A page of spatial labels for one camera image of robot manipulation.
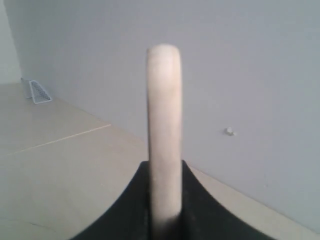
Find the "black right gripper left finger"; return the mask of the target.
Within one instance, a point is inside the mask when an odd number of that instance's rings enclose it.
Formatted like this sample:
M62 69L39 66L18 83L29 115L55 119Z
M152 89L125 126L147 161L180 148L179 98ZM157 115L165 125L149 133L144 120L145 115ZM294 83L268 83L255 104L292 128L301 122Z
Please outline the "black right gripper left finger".
M73 239L149 240L149 207L149 164L143 161L112 206Z

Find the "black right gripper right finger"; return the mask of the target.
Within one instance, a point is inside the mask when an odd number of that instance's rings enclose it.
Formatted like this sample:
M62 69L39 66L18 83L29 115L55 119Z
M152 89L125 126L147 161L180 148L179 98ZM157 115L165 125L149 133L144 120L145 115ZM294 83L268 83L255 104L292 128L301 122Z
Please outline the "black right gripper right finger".
M220 204L182 161L183 240L272 240Z

